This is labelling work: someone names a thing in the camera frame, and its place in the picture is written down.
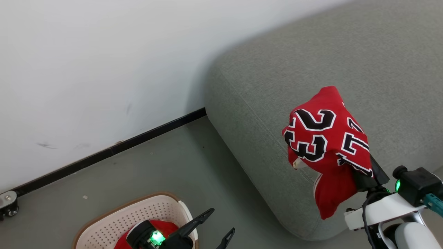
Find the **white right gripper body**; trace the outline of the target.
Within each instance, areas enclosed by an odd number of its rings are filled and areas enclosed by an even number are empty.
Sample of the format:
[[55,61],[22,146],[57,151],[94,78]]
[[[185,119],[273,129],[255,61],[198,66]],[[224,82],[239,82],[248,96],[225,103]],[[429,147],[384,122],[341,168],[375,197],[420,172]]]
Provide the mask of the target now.
[[395,219],[426,225],[421,215],[423,209],[425,209],[424,205],[415,207],[398,193],[389,193],[386,188],[379,186],[369,189],[362,207],[345,212],[344,219],[350,230],[364,228],[364,220],[367,221],[367,226],[383,224]]

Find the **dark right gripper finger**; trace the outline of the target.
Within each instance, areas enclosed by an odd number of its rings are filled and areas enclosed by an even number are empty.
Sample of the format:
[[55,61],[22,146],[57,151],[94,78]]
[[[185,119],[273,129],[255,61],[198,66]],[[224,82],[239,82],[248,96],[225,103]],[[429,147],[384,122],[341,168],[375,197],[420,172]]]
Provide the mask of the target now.
[[374,178],[364,175],[357,170],[352,170],[352,178],[357,192],[366,192],[378,185]]
[[384,172],[384,170],[381,168],[381,166],[378,164],[378,162],[375,160],[375,158],[372,155],[370,155],[370,161],[373,173],[373,178],[370,182],[370,187],[382,186],[388,183],[390,180],[389,176]]

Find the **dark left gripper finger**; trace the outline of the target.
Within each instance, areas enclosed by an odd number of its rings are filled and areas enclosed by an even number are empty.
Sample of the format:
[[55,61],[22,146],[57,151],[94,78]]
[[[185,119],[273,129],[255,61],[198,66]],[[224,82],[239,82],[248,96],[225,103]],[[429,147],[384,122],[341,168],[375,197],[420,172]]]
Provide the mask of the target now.
[[226,249],[228,244],[230,243],[232,237],[235,234],[235,228],[232,228],[221,240],[220,244],[217,246],[216,249]]
[[204,222],[214,213],[214,211],[214,208],[209,208],[207,211],[204,211],[202,214],[180,227],[178,234],[183,238],[189,236],[199,225],[204,224]]

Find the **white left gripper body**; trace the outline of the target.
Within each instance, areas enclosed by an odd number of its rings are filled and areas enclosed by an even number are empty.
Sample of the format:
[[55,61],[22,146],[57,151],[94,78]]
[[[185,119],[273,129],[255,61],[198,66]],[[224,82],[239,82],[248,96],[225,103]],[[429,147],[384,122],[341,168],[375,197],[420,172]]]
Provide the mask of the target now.
[[193,230],[194,222],[191,221],[166,238],[147,220],[128,232],[126,242],[132,249],[193,249],[194,242],[190,238]]

